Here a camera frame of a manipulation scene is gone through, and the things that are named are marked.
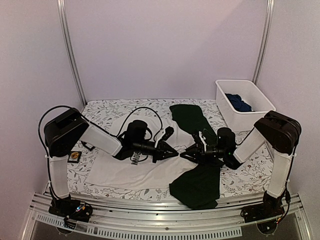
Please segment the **white green raglan t-shirt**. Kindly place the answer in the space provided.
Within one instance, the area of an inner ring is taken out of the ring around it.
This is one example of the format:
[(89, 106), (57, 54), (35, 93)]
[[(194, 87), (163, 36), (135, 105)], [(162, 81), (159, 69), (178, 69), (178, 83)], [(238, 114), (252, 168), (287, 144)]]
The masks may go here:
[[(182, 153), (194, 143), (194, 132), (205, 130), (209, 143), (215, 132), (198, 105), (176, 104), (169, 108), (171, 118), (163, 119), (165, 127), (173, 127), (168, 144)], [(168, 189), (172, 197), (193, 210), (214, 209), (220, 197), (220, 167), (222, 162), (211, 160), (197, 163), (180, 156), (152, 162), (147, 154), (135, 152), (118, 160), (99, 150), (86, 184), (123, 190)]]

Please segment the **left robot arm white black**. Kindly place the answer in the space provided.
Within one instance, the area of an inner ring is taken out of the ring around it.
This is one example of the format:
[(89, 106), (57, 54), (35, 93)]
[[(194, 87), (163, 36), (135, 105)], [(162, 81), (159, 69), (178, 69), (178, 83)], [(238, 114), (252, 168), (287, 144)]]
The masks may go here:
[(87, 119), (76, 108), (66, 106), (67, 110), (49, 121), (38, 133), (39, 140), (46, 152), (49, 191), (55, 200), (55, 209), (63, 216), (74, 213), (67, 181), (67, 163), (77, 142), (91, 144), (117, 160), (125, 160), (140, 152), (152, 157), (152, 162), (178, 156), (178, 152), (166, 141), (174, 133), (171, 126), (164, 127), (150, 138), (148, 124), (142, 120), (133, 120), (126, 130), (119, 129), (116, 135)]

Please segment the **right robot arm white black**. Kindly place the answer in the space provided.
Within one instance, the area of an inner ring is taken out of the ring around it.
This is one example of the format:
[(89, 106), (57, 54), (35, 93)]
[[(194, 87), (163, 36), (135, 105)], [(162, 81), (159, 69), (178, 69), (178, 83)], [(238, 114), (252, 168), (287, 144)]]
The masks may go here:
[(302, 127), (298, 121), (271, 110), (254, 123), (241, 143), (236, 143), (236, 135), (228, 127), (217, 130), (212, 144), (207, 142), (204, 131), (194, 132), (194, 144), (180, 157), (201, 165), (217, 165), (218, 161), (222, 161), (228, 168), (236, 170), (262, 145), (267, 144), (271, 148), (269, 154), (273, 157), (273, 168), (265, 192), (267, 196), (278, 199), (287, 189), (301, 133)]

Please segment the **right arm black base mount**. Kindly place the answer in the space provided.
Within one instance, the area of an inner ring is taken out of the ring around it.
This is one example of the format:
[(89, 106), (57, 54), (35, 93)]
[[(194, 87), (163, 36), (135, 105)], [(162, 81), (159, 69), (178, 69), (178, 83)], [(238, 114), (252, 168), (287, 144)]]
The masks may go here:
[(272, 197), (265, 192), (262, 203), (243, 207), (240, 216), (244, 218), (246, 223), (249, 223), (282, 215), (285, 213), (282, 206), (282, 198), (282, 196), (278, 198)]

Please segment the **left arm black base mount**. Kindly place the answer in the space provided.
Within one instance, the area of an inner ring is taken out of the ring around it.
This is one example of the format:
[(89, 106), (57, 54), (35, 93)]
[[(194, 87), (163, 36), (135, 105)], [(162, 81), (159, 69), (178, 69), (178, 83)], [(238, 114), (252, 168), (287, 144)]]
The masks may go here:
[(53, 199), (48, 212), (63, 217), (65, 220), (75, 220), (88, 223), (93, 208), (86, 202), (76, 199)]

